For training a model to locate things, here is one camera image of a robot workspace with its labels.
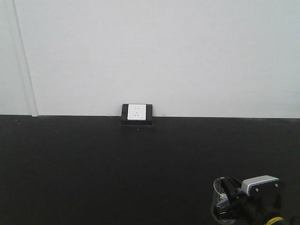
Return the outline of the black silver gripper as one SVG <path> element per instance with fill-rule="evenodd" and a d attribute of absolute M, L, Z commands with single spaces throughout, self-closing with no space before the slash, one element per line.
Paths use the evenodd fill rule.
<path fill-rule="evenodd" d="M 290 220 L 282 214 L 285 183 L 276 177 L 261 176 L 244 180 L 242 183 L 232 177 L 223 177 L 221 187 L 225 193 L 217 194 L 216 214 L 233 213 L 234 219 L 249 225 L 298 225 L 300 217 Z M 235 199 L 233 208 L 229 199 Z"/>

